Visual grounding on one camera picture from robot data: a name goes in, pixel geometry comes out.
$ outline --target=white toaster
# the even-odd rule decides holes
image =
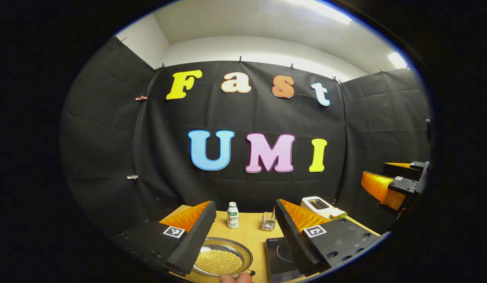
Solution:
[[[325,218],[329,218],[331,210],[334,208],[320,197],[303,197],[301,199],[301,207],[309,209]]]

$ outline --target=ceiling light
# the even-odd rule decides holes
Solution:
[[[336,11],[335,9],[326,6],[323,3],[317,2],[315,0],[285,0],[286,2],[290,2],[296,5],[301,5],[303,7],[310,8],[324,16],[327,16],[333,20],[336,20],[338,22],[342,22],[345,25],[347,25],[349,22],[352,21],[351,18],[349,18],[347,15]]]
[[[392,61],[394,66],[398,69],[407,67],[406,61],[404,61],[404,59],[397,52],[393,52],[393,53],[389,54],[388,58],[390,59],[390,61]]]

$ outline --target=finger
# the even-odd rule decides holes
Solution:
[[[219,283],[234,283],[235,279],[228,274],[221,274],[219,276]]]
[[[237,283],[251,283],[252,276],[248,273],[242,272],[241,274],[238,275],[236,281]]]

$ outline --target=stainless steel plate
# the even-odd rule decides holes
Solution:
[[[229,274],[230,276],[237,275],[240,272],[243,272],[249,269],[249,267],[251,267],[252,264],[251,251],[249,251],[249,249],[247,249],[246,246],[238,242],[224,239],[224,238],[215,238],[215,237],[206,238],[205,241],[203,242],[203,246],[200,249],[200,252],[206,252],[210,250],[227,251],[236,254],[242,260],[243,264],[240,267],[240,269],[233,272],[232,274]],[[211,272],[206,272],[200,269],[199,267],[196,266],[196,263],[193,265],[193,270],[207,276],[219,276],[219,274],[213,274]]]

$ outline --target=wooden table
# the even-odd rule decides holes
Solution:
[[[170,217],[176,213],[184,211],[190,207],[191,206],[185,206],[185,205],[179,206],[179,208],[177,208],[175,211],[170,213],[170,215],[168,215],[167,217]],[[256,272],[256,274],[253,276],[253,282],[271,283],[271,277],[268,271],[269,267],[268,267],[267,256],[266,256],[266,239],[279,238],[279,237],[283,237],[284,235],[282,233],[282,230],[280,230],[278,223],[275,224],[275,228],[273,231],[262,231],[260,229],[262,216],[263,216],[262,213],[240,213],[238,228],[230,229],[226,225],[226,211],[216,211],[215,222],[212,224],[212,228],[209,231],[207,237],[226,238],[226,239],[234,240],[246,246],[251,251],[252,256],[254,257],[254,260],[252,261],[252,265],[249,268],[250,270],[254,270]],[[355,222],[362,228],[367,229],[371,233],[380,236],[378,233],[375,233],[374,231],[370,230],[369,228],[365,227],[359,222],[353,220],[352,218],[348,216],[346,216],[346,218]],[[205,276],[195,271],[192,271],[191,274],[187,274],[185,277],[179,276],[172,272],[170,272],[170,274],[173,274],[175,276],[196,283],[219,283],[218,277]],[[287,283],[298,282],[303,280],[304,278],[305,277],[303,276],[286,282]]]

